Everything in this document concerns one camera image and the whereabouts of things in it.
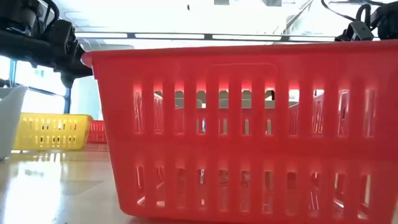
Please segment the red slotted plastic basket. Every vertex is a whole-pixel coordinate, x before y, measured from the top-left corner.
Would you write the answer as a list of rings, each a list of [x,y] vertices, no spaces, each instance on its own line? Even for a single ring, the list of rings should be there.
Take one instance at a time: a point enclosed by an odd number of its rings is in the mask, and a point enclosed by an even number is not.
[[[398,40],[92,51],[120,209],[391,224]]]
[[[104,121],[92,120],[90,122],[87,143],[107,143]]]

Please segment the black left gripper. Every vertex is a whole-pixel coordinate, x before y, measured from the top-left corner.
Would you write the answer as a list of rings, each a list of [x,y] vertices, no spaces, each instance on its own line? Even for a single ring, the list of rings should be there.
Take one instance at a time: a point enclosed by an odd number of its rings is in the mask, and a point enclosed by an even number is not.
[[[84,49],[75,37],[72,23],[63,19],[55,21],[46,29],[46,41],[50,45],[49,61],[52,65],[67,65],[56,67],[53,71],[61,74],[61,81],[66,88],[71,88],[78,78],[93,75],[90,67],[83,65],[81,56]]]

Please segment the grey plastic storage bin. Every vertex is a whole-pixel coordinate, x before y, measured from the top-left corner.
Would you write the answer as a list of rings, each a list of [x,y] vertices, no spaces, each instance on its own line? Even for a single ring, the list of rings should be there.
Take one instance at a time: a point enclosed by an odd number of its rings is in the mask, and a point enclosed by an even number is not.
[[[0,161],[11,155],[26,86],[0,88]]]

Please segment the large window with dark frame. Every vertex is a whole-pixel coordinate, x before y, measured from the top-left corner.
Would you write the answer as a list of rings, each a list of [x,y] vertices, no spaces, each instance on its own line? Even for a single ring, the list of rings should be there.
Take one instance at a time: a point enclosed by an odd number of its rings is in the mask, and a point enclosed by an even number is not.
[[[59,72],[0,56],[0,87],[18,86],[27,87],[22,104],[23,113],[70,112],[71,89],[63,85]]]

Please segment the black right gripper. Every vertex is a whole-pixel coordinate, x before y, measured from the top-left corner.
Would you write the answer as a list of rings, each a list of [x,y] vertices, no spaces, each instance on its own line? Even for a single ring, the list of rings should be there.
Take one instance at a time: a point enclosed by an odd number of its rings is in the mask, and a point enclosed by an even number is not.
[[[335,37],[335,42],[351,42],[351,41],[366,41],[373,40],[374,35],[370,28],[361,21],[354,21],[349,23],[348,28],[343,30],[343,33]]]

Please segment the long linear ceiling light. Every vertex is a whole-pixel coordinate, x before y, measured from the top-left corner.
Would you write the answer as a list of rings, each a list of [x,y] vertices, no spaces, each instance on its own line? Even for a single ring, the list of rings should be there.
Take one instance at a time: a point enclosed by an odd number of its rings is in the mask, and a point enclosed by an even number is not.
[[[254,35],[172,32],[76,32],[79,39],[202,40],[239,42],[333,42],[334,37],[319,35]]]

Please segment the yellow slotted plastic basket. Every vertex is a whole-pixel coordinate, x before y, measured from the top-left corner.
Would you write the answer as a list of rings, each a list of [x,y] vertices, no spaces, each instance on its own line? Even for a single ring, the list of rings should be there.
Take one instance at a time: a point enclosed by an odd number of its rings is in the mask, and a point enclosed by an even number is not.
[[[92,120],[86,114],[22,113],[13,150],[80,150]]]

